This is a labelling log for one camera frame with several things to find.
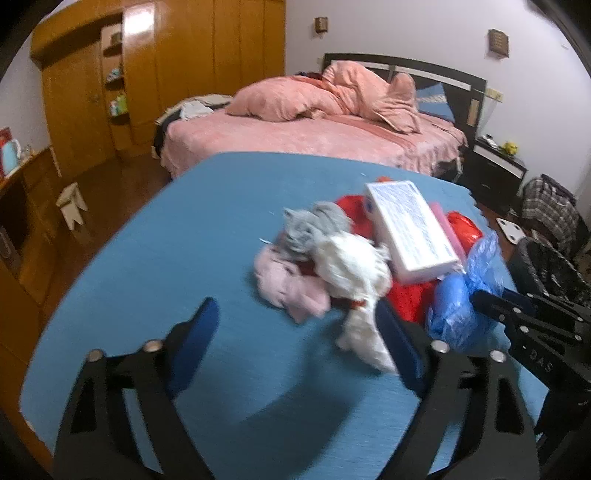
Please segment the blue plastic bag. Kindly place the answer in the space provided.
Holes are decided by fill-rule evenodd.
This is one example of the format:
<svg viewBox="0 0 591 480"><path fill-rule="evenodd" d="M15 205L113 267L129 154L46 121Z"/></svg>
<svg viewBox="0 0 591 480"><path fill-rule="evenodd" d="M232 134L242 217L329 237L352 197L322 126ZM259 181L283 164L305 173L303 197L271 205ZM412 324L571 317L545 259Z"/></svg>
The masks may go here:
<svg viewBox="0 0 591 480"><path fill-rule="evenodd" d="M452 273L437 285L426 316L426 330L433 339L462 353L483 341L493 321L478 313L470 298L478 290L502 294L505 284L495 269L500 259L498 235L492 231L471 248L464 273Z"/></svg>

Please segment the pink face mask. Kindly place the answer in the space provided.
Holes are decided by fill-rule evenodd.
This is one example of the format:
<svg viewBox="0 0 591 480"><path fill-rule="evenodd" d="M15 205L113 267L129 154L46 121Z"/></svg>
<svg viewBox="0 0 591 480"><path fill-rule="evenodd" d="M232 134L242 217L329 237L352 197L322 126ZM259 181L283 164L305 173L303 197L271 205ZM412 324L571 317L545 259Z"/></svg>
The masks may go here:
<svg viewBox="0 0 591 480"><path fill-rule="evenodd" d="M451 223L449 222L443 208L437 202L430 202L429 206L433 214L435 215L436 219L438 220L440 226L444 230L444 233L446 234L446 237L449 240L454 252L458 256L460 263L464 265L467 260L466 253Z"/></svg>

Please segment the red plastic bag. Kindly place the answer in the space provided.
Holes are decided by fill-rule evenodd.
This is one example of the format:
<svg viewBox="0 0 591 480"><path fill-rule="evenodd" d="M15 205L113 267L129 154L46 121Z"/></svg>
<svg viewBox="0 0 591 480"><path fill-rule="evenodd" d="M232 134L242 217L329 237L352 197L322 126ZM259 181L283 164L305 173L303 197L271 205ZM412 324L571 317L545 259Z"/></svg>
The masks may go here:
<svg viewBox="0 0 591 480"><path fill-rule="evenodd" d="M469 254L473 246L483 237L483 232L470 218L457 211L449 212L447 219L464 252Z"/></svg>

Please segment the red cloth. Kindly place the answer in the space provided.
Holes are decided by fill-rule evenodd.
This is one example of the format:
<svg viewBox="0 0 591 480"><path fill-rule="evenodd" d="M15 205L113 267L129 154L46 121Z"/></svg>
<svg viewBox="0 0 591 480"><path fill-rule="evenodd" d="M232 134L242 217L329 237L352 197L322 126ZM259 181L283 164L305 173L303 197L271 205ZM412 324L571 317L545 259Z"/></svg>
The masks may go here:
<svg viewBox="0 0 591 480"><path fill-rule="evenodd" d="M385 246L394 277L387 299L406 321L422 324L438 279L458 262L443 227L412 181L369 183L337 204L353 233Z"/></svg>

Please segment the white tissue box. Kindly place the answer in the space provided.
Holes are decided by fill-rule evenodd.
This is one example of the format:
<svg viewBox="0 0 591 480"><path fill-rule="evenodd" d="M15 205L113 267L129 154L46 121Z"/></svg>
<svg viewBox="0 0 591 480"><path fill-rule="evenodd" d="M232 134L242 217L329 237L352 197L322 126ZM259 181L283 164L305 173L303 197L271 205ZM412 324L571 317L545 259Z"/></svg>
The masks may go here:
<svg viewBox="0 0 591 480"><path fill-rule="evenodd" d="M413 182L368 183L365 209L377 242L389 248L399 283L425 283L461 269L444 230Z"/></svg>

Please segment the white cloth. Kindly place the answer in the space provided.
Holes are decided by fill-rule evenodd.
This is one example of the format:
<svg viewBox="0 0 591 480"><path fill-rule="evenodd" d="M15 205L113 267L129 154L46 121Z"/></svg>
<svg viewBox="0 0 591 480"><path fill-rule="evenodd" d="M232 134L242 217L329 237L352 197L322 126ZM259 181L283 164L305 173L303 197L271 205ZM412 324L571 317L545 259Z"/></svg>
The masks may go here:
<svg viewBox="0 0 591 480"><path fill-rule="evenodd" d="M338 233L322 239L312 258L331 296L352 302L335 344L370 367L396 374L398 369L375 320L377 303L393 285L388 246L375 245L361 235Z"/></svg>

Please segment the pink sock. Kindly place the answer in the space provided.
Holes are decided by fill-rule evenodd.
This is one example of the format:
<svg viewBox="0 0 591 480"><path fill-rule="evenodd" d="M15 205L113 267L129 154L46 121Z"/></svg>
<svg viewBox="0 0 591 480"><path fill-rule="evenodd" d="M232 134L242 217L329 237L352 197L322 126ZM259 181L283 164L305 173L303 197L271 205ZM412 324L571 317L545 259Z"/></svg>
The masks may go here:
<svg viewBox="0 0 591 480"><path fill-rule="evenodd" d="M318 276L304 275L294 262L280 257L276 246L263 246L253 263L259 296L283 309L295 323L323 318L331 309L327 284Z"/></svg>

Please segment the grey sock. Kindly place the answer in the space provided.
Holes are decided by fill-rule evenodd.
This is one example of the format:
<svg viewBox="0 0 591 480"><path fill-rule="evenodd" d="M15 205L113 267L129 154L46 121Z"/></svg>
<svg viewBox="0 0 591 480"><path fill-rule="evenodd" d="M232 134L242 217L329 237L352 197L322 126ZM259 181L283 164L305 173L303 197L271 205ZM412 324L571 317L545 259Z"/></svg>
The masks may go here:
<svg viewBox="0 0 591 480"><path fill-rule="evenodd" d="M352 231L352 220L346 212L328 201L315 203L311 210L284 208L283 222L276 248L281 258L290 261L307 260L325 238Z"/></svg>

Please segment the white bathroom scale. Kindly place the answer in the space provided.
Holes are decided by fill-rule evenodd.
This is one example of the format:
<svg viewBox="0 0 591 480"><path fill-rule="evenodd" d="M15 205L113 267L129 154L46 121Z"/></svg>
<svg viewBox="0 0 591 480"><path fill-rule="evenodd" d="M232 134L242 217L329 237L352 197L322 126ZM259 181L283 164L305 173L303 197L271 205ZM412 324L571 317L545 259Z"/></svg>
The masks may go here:
<svg viewBox="0 0 591 480"><path fill-rule="evenodd" d="M507 241L514 246L516 246L523 238L527 237L527 234L522 227L512 221L497 217L496 222Z"/></svg>

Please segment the wooden side cabinet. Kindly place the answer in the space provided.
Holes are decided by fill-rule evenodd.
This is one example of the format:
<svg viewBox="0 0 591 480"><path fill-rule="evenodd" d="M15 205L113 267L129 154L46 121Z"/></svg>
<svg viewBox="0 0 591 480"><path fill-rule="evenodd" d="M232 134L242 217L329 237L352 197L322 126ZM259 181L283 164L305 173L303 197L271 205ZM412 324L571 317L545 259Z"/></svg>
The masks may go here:
<svg viewBox="0 0 591 480"><path fill-rule="evenodd" d="M1 180L1 261L38 305L46 299L58 259L61 187L50 147Z"/></svg>

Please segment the pink quilt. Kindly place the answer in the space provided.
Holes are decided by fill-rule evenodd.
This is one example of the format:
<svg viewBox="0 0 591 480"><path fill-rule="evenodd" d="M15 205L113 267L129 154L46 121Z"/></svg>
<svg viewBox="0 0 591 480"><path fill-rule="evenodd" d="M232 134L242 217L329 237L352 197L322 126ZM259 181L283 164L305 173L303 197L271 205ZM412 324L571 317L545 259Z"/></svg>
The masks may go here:
<svg viewBox="0 0 591 480"><path fill-rule="evenodd" d="M250 84L233 96L225 112L267 122L356 116L384 122L401 134L422 132L415 80L398 73L388 82L353 61L335 61L318 78L280 76Z"/></svg>

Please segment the light blue kettle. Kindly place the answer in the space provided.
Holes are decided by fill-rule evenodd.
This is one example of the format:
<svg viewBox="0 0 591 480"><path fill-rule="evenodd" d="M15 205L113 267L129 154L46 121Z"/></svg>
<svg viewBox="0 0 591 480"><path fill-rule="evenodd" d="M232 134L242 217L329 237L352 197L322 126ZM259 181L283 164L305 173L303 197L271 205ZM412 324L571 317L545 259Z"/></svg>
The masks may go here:
<svg viewBox="0 0 591 480"><path fill-rule="evenodd" d="M11 174L19 166L21 152L21 145L16 139L11 139L2 146L1 163L5 176Z"/></svg>

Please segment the pink bed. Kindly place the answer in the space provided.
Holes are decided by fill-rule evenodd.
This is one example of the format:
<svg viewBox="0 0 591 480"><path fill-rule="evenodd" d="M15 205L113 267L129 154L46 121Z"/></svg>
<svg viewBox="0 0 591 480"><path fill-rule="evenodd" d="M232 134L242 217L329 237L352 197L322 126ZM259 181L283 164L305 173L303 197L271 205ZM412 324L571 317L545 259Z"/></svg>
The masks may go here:
<svg viewBox="0 0 591 480"><path fill-rule="evenodd" d="M452 123L425 116L422 132L401 134L383 122L356 116L298 118L273 123L225 111L172 122L160 150L161 165L172 177L226 152L290 153L356 160L434 176L468 146Z"/></svg>

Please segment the clothes pile on bed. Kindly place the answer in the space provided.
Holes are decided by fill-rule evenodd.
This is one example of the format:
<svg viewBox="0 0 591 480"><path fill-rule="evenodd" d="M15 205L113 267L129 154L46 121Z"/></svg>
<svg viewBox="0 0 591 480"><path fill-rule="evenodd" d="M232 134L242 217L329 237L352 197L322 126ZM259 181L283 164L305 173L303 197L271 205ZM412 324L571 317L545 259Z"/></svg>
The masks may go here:
<svg viewBox="0 0 591 480"><path fill-rule="evenodd" d="M180 119L190 120L207 116L217 109L223 108L233 100L231 95L207 94L194 96L181 100L176 105L168 107L156 120L156 125L161 125L165 119L174 113L180 115Z"/></svg>

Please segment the right wall lamp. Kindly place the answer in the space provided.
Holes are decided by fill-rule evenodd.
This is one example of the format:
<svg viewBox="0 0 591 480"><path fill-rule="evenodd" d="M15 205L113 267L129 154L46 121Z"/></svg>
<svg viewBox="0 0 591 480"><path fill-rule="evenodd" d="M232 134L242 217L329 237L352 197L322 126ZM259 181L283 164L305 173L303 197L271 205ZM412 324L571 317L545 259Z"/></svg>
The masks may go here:
<svg viewBox="0 0 591 480"><path fill-rule="evenodd" d="M509 37L504 32L497 29L488 31L488 49L493 55L499 58L509 57Z"/></svg>

